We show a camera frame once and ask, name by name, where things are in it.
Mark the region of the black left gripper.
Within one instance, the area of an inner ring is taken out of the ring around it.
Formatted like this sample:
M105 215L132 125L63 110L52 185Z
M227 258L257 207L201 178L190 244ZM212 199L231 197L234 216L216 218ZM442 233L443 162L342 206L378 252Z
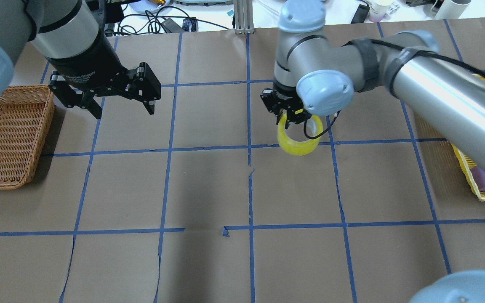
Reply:
M161 84L147 63L128 70L120 63L106 36L97 36L85 51L70 58L49 58L57 72L50 76L49 89L64 107L85 109L101 119L102 107L94 100L95 91L108 86L118 95L139 101L149 115L154 115L156 101L161 98ZM82 90L79 94L73 88Z

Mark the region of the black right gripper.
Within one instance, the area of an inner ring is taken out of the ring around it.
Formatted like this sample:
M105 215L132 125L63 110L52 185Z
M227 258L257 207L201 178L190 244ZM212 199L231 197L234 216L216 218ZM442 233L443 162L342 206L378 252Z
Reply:
M285 130L292 124L304 123L312 117L312 114L304 109L296 88L265 88L260 98L267 111L275 115L276 125L285 126Z

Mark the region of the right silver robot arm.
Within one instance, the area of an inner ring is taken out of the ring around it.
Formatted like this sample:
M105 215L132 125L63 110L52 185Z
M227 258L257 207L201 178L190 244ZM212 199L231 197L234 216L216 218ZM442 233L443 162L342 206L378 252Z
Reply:
M485 19L325 28L309 1L256 28L248 56L256 302L485 301ZM475 51L482 51L480 56Z

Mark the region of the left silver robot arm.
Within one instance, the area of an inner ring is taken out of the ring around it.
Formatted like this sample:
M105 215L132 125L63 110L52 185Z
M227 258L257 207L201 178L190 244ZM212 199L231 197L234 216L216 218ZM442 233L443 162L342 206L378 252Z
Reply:
M27 43L54 68L49 89L61 104L101 119L96 97L137 100L152 115L160 82L147 63L125 68L108 42L107 23L123 19L123 0L0 0L0 95Z

